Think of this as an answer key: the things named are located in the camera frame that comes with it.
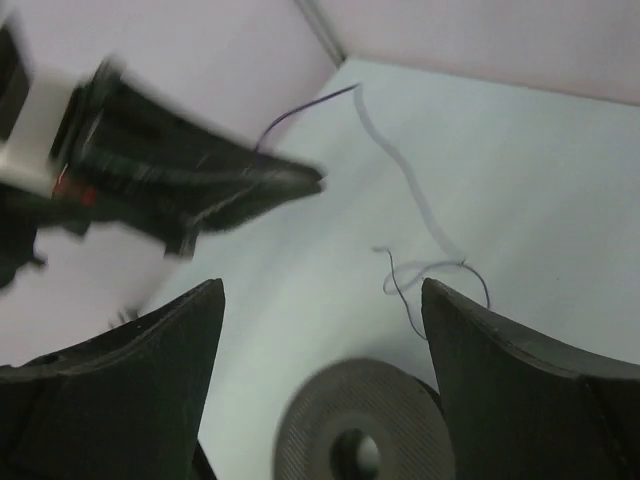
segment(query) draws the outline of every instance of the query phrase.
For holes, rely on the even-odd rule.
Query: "thin wire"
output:
[[[402,265],[396,266],[393,260],[393,254],[391,253],[391,249],[388,247],[373,247],[372,250],[376,253],[387,253],[389,256],[389,262],[391,266],[391,272],[385,278],[382,284],[382,291],[385,295],[399,295],[402,299],[402,303],[404,304],[404,308],[407,312],[407,317],[409,318],[409,323],[413,331],[423,340],[427,340],[426,336],[420,333],[418,328],[413,321],[413,315],[411,315],[411,307],[409,306],[409,302],[405,296],[405,292],[411,288],[413,288],[418,282],[424,279],[425,274],[430,270],[436,270],[444,267],[456,267],[462,270],[467,270],[473,275],[475,275],[480,283],[482,284],[482,288],[484,290],[485,301],[487,309],[491,310],[491,296],[489,294],[489,287],[487,286],[487,282],[484,280],[482,275],[473,268],[471,265],[466,263],[466,255],[464,252],[456,246],[456,244],[449,238],[449,236],[445,233],[442,227],[436,221],[436,217],[429,206],[429,202],[427,201],[420,184],[416,180],[415,172],[411,167],[411,164],[407,161],[407,159],[400,153],[400,151],[391,144],[378,130],[373,124],[371,117],[369,116],[369,112],[367,111],[366,104],[364,102],[363,96],[363,87],[362,84],[356,83],[354,85],[342,88],[337,90],[329,95],[313,100],[309,103],[305,103],[293,110],[290,110],[278,118],[276,118],[271,124],[266,128],[264,133],[260,136],[258,141],[256,142],[256,146],[254,151],[259,153],[264,148],[265,141],[267,136],[271,131],[282,121],[300,113],[307,108],[313,107],[320,103],[326,102],[327,100],[331,100],[332,98],[338,97],[347,92],[354,92],[353,101],[356,108],[356,112],[358,113],[358,118],[360,119],[360,123],[365,130],[365,132],[369,135],[371,140],[378,145],[400,168],[404,178],[406,180],[407,186],[409,187],[409,191],[411,192],[411,196],[420,211],[420,215],[422,216],[422,220],[424,222],[425,228],[429,232],[429,234],[433,237],[435,242],[438,244],[440,249],[451,257],[450,260],[441,260],[438,262],[421,262],[421,261],[412,261],[406,262]],[[404,282],[402,284],[398,283],[397,274],[398,272],[403,271],[411,271],[414,270],[417,273],[413,278],[409,281]],[[393,284],[394,290],[391,290],[390,283]]]

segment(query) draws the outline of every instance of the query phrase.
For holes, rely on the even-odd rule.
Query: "white table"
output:
[[[497,312],[640,363],[640,109],[359,60],[324,91],[357,81],[373,122],[485,276]],[[291,395],[333,361],[370,356],[434,383],[426,343],[399,298],[382,293],[388,258],[370,247],[388,245],[397,262],[443,254],[351,96],[303,114],[280,150],[326,167],[327,191],[202,239],[149,306],[224,279],[200,432],[224,480],[270,478]],[[433,276],[482,301],[472,275]],[[419,315],[419,292],[409,297]]]

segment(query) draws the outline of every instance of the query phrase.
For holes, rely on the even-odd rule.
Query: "cable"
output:
[[[420,215],[422,216],[422,220],[424,222],[425,228],[429,232],[429,234],[433,237],[435,242],[438,244],[440,249],[447,256],[451,257],[450,260],[441,260],[438,262],[421,262],[421,261],[412,261],[403,263],[402,265],[396,266],[393,261],[393,254],[391,253],[391,249],[388,247],[373,247],[372,250],[376,253],[386,253],[389,256],[389,262],[391,267],[391,272],[384,279],[382,284],[382,291],[385,295],[399,295],[402,303],[404,304],[405,310],[407,312],[407,317],[409,318],[409,323],[413,331],[423,340],[427,340],[426,336],[421,334],[418,328],[413,321],[413,316],[411,315],[411,308],[409,306],[409,302],[405,296],[405,292],[411,288],[413,288],[419,281],[421,281],[424,275],[430,270],[436,270],[443,267],[456,267],[462,270],[467,270],[473,273],[480,283],[482,284],[482,288],[484,290],[485,301],[487,309],[491,310],[491,296],[489,294],[489,287],[487,286],[487,282],[484,280],[482,275],[473,268],[472,266],[466,263],[466,255],[464,252],[456,246],[456,244],[449,238],[446,232],[442,229],[442,227],[436,221],[435,215],[429,206],[429,202],[427,201],[422,188],[420,188],[420,184],[416,180],[416,175],[411,167],[411,164],[407,161],[407,159],[400,153],[400,151],[392,145],[387,139],[384,138],[380,132],[376,129],[373,124],[371,117],[369,116],[369,112],[367,111],[366,104],[364,102],[363,96],[363,86],[360,83],[356,83],[349,87],[342,88],[337,90],[329,95],[313,100],[309,103],[305,103],[299,107],[290,110],[283,115],[280,115],[276,118],[271,124],[266,128],[264,133],[260,136],[258,141],[256,142],[256,146],[254,151],[261,152],[266,138],[269,133],[283,120],[289,118],[292,115],[295,115],[307,108],[313,107],[320,103],[324,103],[327,100],[331,100],[332,98],[338,97],[344,93],[353,91],[353,101],[355,105],[356,112],[358,113],[358,118],[360,119],[360,123],[364,128],[365,132],[373,142],[378,145],[400,168],[402,174],[404,175],[407,186],[409,187],[409,191],[411,192],[411,196],[420,211]],[[398,283],[397,274],[402,271],[417,271],[416,275],[403,284]],[[391,290],[390,283],[393,284],[395,290]]]

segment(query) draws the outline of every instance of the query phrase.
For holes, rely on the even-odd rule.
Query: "wall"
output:
[[[22,0],[36,64],[77,75],[117,53],[130,69],[203,119],[247,142],[310,96],[334,67],[289,0]],[[107,328],[172,271],[160,245],[117,227],[84,242],[40,235],[44,275],[26,271],[0,301],[0,364],[82,341]]]
[[[354,55],[640,102],[635,0],[307,0]]]

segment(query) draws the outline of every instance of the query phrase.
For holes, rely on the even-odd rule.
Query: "gray round disc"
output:
[[[349,438],[365,435],[376,472],[355,471]],[[277,439],[275,480],[451,480],[455,462],[444,418],[418,380],[383,362],[348,360],[309,380]]]

